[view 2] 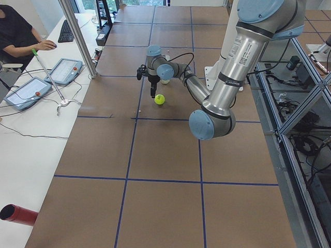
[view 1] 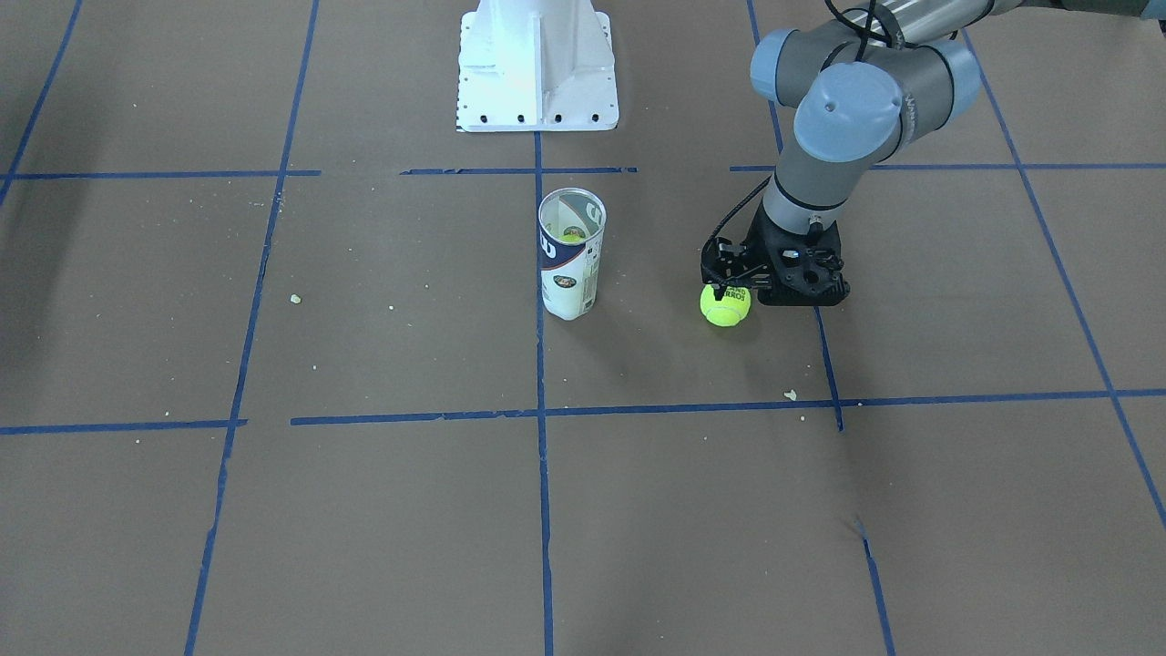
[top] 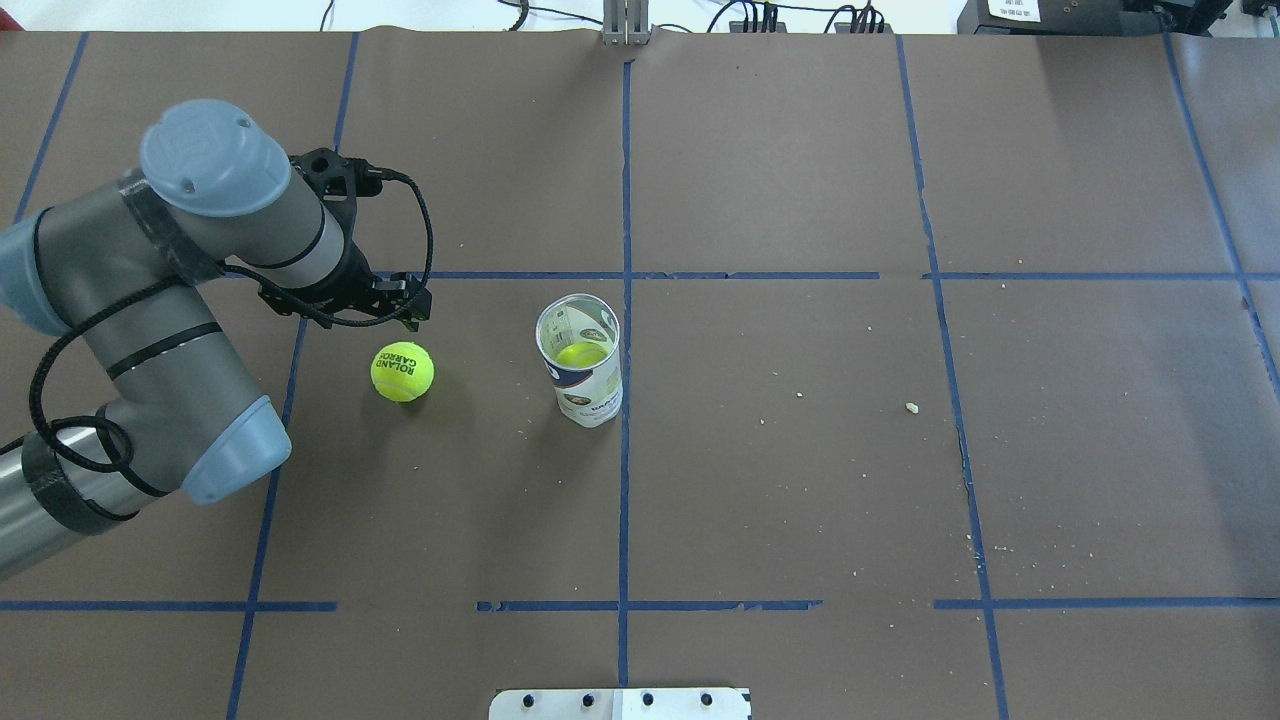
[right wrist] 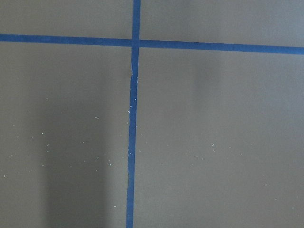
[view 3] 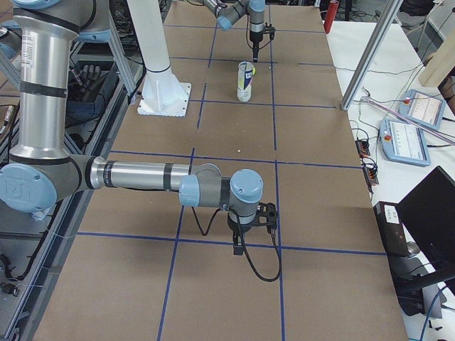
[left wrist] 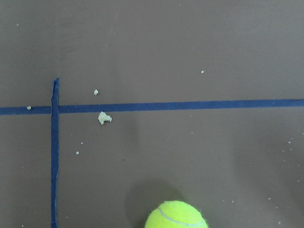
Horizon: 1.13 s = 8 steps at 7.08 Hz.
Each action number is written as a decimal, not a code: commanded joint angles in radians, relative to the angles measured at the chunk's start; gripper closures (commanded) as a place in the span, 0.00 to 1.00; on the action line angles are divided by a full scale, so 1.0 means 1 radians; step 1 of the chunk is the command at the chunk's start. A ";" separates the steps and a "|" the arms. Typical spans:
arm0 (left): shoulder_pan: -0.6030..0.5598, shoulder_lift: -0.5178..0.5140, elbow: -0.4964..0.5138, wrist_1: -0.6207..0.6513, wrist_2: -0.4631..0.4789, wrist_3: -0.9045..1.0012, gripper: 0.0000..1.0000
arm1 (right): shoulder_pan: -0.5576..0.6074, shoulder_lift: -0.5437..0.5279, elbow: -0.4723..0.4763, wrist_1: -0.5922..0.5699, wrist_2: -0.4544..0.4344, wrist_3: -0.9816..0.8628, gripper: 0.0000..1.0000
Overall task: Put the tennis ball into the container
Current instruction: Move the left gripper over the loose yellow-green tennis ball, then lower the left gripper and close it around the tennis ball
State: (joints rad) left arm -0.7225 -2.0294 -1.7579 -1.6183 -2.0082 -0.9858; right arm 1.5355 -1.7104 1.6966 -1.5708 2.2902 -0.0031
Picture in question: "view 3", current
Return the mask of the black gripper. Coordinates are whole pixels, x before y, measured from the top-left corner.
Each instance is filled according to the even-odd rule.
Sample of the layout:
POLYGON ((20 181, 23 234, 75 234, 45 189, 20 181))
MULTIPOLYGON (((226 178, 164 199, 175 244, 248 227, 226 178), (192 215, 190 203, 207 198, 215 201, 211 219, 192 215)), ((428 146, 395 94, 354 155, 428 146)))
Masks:
POLYGON ((233 211, 229 211, 227 216, 228 227, 234 232, 232 234, 233 254, 243 255, 244 248, 241 242, 240 233, 246 233, 253 227, 259 226, 259 213, 248 217, 237 216, 233 211))
POLYGON ((255 31, 248 31, 249 33, 249 41, 251 42, 253 49, 253 62, 258 62, 259 57, 259 44, 263 41, 263 32, 255 32, 255 31))

